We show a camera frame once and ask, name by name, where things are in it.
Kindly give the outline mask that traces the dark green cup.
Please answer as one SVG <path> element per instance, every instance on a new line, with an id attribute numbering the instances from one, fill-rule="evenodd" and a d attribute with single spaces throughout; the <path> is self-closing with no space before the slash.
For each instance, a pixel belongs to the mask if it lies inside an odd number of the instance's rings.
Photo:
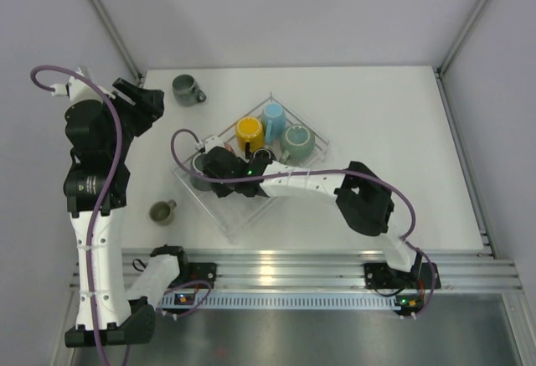
<path id="1" fill-rule="evenodd" d="M 205 176 L 203 173 L 204 158 L 205 154 L 200 152 L 197 153 L 190 161 L 191 174 L 189 176 L 189 181 L 194 189 L 201 192 L 208 192 L 212 190 L 211 183 L 199 178 L 199 176 Z"/>

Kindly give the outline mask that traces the yellow enamel mug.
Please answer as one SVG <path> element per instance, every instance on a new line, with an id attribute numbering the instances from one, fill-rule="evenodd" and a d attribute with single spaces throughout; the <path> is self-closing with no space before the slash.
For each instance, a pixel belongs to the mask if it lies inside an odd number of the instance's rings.
<path id="1" fill-rule="evenodd" d="M 246 157 L 265 145 L 263 124 L 252 116 L 240 118 L 234 127 L 237 144 Z"/>

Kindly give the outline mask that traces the black mug white interior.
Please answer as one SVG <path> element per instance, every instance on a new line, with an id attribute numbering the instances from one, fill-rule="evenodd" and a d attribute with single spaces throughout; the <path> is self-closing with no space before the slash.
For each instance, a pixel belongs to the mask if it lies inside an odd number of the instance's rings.
<path id="1" fill-rule="evenodd" d="M 253 154 L 252 154 L 252 157 L 254 159 L 261 158 L 261 159 L 266 159 L 266 160 L 270 160 L 270 161 L 275 161 L 276 160 L 275 153 L 271 149 L 266 148 L 266 147 L 262 147 L 262 148 L 259 148 L 256 151 L 254 151 Z"/>

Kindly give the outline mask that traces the light blue mug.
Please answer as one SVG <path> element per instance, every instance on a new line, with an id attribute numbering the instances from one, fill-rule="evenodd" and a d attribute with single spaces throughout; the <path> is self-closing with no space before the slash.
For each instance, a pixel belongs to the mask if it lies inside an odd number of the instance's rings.
<path id="1" fill-rule="evenodd" d="M 280 138 L 286 128 L 285 110 L 276 102 L 271 102 L 264 107 L 260 120 L 264 130 L 265 144 L 271 144 Z"/>

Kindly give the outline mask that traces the teal speckled ceramic mug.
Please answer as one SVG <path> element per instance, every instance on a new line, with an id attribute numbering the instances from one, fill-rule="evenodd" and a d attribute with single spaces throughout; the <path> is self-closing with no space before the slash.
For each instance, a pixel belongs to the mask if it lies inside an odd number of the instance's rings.
<path id="1" fill-rule="evenodd" d="M 281 134 L 281 162 L 301 162 L 313 153 L 316 138 L 307 126 L 287 127 Z"/>

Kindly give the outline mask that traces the pink coral mug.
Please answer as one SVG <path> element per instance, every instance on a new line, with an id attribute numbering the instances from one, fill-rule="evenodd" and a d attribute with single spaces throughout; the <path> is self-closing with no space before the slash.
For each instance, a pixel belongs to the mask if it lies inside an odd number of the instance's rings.
<path id="1" fill-rule="evenodd" d="M 231 152 L 231 153 L 235 153 L 235 150 L 234 148 L 232 148 L 232 146 L 230 144 L 228 144 L 227 142 L 224 144 L 224 147 L 227 151 Z"/>

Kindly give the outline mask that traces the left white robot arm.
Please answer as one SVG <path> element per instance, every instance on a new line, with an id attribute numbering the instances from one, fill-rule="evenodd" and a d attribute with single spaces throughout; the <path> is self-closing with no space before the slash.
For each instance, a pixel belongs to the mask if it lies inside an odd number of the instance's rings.
<path id="1" fill-rule="evenodd" d="M 184 286 L 191 268 L 183 247 L 164 245 L 130 288 L 123 277 L 121 228 L 130 172 L 125 160 L 134 138 L 164 113 L 164 94 L 117 79 L 114 91 L 92 89 L 79 76 L 65 88 L 71 166 L 64 181 L 67 211 L 75 231 L 80 304 L 75 325 L 64 335 L 68 348 L 148 343 L 158 303 Z"/>

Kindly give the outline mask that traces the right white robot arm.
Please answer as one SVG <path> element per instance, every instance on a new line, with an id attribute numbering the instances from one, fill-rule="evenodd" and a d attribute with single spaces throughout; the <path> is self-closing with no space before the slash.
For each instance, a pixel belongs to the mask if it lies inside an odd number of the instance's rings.
<path id="1" fill-rule="evenodd" d="M 367 288 L 383 295 L 405 289 L 434 291 L 441 285 L 436 264 L 409 241 L 410 232 L 398 235 L 389 228 L 398 197 L 410 213 L 410 230 L 416 226 L 415 208 L 395 186 L 385 182 L 361 162 L 344 169 L 310 170 L 293 167 L 270 157 L 245 161 L 222 147 L 208 151 L 201 176 L 214 193 L 248 198 L 310 198 L 334 204 L 354 232 L 378 242 L 385 260 L 364 265 Z"/>

